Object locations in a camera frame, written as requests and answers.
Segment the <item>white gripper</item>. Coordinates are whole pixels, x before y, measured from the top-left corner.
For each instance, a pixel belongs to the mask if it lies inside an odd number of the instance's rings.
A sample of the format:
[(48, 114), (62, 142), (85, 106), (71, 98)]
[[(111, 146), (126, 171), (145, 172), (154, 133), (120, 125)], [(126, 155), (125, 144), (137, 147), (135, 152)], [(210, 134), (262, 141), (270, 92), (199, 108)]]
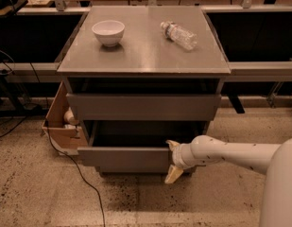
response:
[(172, 184), (181, 176), (184, 169), (192, 167), (188, 163), (192, 159), (192, 153), (189, 144), (180, 144), (173, 140), (167, 140), (166, 144), (172, 151), (172, 160), (175, 165), (169, 167), (164, 182), (166, 184)]

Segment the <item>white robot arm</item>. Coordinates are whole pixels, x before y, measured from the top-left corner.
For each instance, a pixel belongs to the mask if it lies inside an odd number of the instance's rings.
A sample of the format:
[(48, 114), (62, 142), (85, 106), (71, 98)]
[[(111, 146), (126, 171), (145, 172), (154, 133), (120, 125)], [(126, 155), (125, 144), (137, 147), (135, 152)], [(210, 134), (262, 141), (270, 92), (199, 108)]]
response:
[(169, 140), (173, 164), (166, 183), (184, 170), (218, 161), (241, 166), (266, 176), (260, 227), (292, 227), (292, 138), (282, 144), (226, 143), (201, 135), (188, 144)]

